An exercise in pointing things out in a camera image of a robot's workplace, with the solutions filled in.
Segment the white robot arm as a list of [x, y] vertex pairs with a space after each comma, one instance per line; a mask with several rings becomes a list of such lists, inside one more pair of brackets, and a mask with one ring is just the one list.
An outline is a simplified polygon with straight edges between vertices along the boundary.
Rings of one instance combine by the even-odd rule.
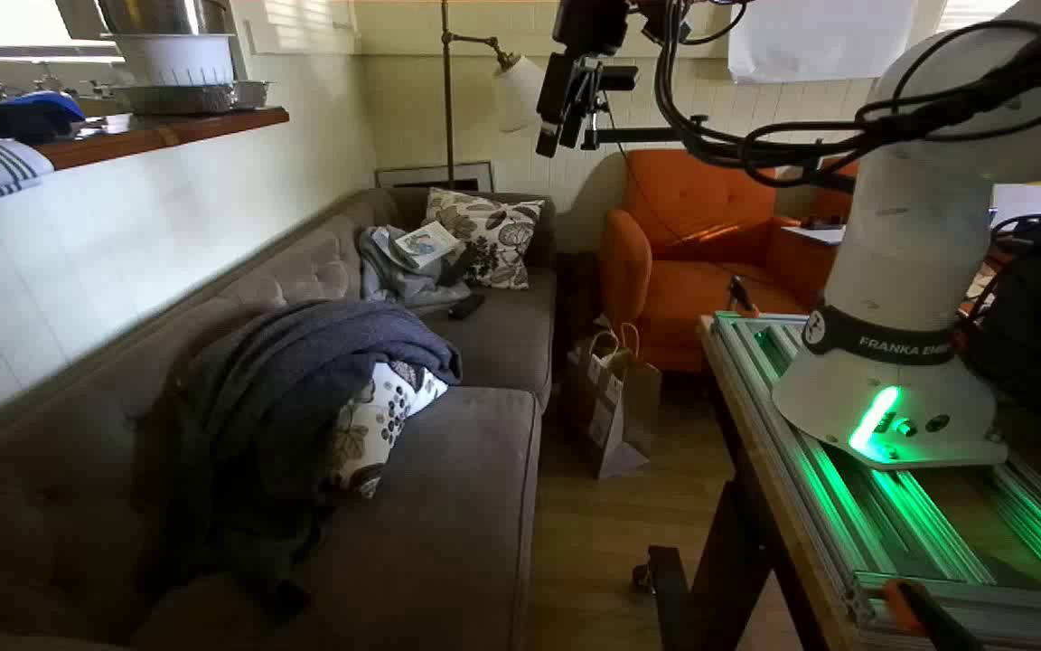
[[994, 467], [997, 397], [956, 351], [959, 303], [992, 245], [992, 191], [1041, 180], [1041, 0], [932, 32], [832, 124], [721, 134], [665, 117], [714, 168], [806, 180], [853, 168], [853, 204], [803, 347], [770, 391], [799, 434], [869, 467]]

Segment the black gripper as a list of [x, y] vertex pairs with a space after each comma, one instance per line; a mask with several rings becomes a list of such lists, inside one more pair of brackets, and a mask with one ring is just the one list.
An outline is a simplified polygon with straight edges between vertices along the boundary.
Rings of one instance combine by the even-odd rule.
[[540, 140], [535, 151], [555, 158], [558, 147], [571, 147], [584, 134], [584, 124], [600, 107], [600, 92], [632, 92], [632, 64], [606, 64], [600, 57], [555, 54], [540, 92]]

